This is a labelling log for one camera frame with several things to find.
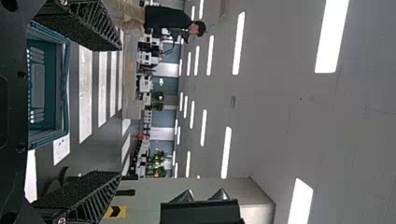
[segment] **fluorescent light panel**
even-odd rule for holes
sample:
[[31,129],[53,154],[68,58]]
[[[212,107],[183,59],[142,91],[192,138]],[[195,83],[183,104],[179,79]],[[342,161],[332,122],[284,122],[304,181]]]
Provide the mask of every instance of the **fluorescent light panel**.
[[180,64],[178,65],[178,75],[181,77],[181,69],[183,68],[183,59],[180,59]]
[[190,76],[191,71],[191,52],[189,52],[189,56],[187,58],[187,76]]
[[176,151],[174,150],[173,158],[172,158],[172,165],[175,166],[175,164],[176,164]]
[[179,111],[183,111],[183,92],[180,93],[180,105],[178,106]]
[[297,178],[291,200],[288,224],[307,224],[314,190]]
[[181,135],[180,126],[178,126],[178,128],[177,128],[177,145],[178,146],[180,145],[180,135]]
[[326,1],[315,73],[334,73],[337,69],[348,5],[349,0]]
[[225,129],[225,139],[224,139],[224,149],[223,149],[223,158],[221,163],[221,178],[227,178],[228,173],[228,162],[230,160],[230,148],[231,148],[231,138],[232,138],[233,130],[230,127]]
[[200,51],[200,47],[197,46],[197,48],[195,49],[195,69],[194,69],[195,76],[198,76],[199,51]]
[[207,110],[204,109],[204,111],[202,112],[201,147],[205,145],[206,117],[207,117]]
[[178,173],[178,162],[175,165],[175,174],[174,174],[175,179],[177,179],[177,173]]
[[191,20],[194,21],[195,20],[195,6],[191,7]]
[[177,135],[177,126],[178,126],[178,119],[175,121],[175,135]]
[[187,118],[187,109],[189,107],[189,96],[185,96],[184,97],[184,115],[183,118],[186,119]]
[[245,12],[242,12],[238,16],[238,24],[236,26],[236,40],[235,40],[235,51],[233,55],[233,75],[239,75],[239,67],[241,64],[242,54],[242,42],[244,40],[245,30]]
[[194,127],[195,101],[191,102],[190,129]]
[[190,161],[191,161],[191,152],[187,152],[187,165],[186,165],[186,178],[190,177]]
[[199,5],[199,19],[200,20],[204,16],[204,2],[205,2],[205,0],[201,0],[201,4]]
[[209,52],[207,55],[207,68],[206,68],[207,76],[210,76],[212,73],[213,45],[214,44],[215,44],[215,37],[212,35],[209,38]]

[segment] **white wall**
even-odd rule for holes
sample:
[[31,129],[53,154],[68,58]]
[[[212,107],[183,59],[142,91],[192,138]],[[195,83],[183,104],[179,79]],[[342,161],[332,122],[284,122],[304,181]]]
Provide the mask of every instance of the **white wall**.
[[134,197],[115,197],[111,205],[127,205],[127,219],[119,223],[158,224],[161,203],[167,203],[186,189],[192,189],[196,201],[206,201],[220,188],[225,188],[233,199],[238,199],[242,215],[252,224],[270,224],[273,202],[249,178],[238,179],[143,179],[121,181],[120,189],[135,189]]

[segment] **man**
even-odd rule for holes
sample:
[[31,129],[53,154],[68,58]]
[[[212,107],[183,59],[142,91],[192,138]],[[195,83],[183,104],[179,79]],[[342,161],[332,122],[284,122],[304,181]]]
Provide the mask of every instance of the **man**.
[[121,14],[121,17],[131,17],[128,21],[113,20],[122,30],[140,30],[144,28],[162,29],[177,28],[186,29],[190,35],[203,36],[206,25],[202,21],[192,21],[191,18],[182,10],[170,7],[135,7],[122,0],[103,0],[110,4]]

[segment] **sign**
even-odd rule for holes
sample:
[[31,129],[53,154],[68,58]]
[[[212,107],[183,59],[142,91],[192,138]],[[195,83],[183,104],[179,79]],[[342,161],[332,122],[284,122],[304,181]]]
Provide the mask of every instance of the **sign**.
[[110,206],[105,213],[105,219],[125,219],[126,205]]

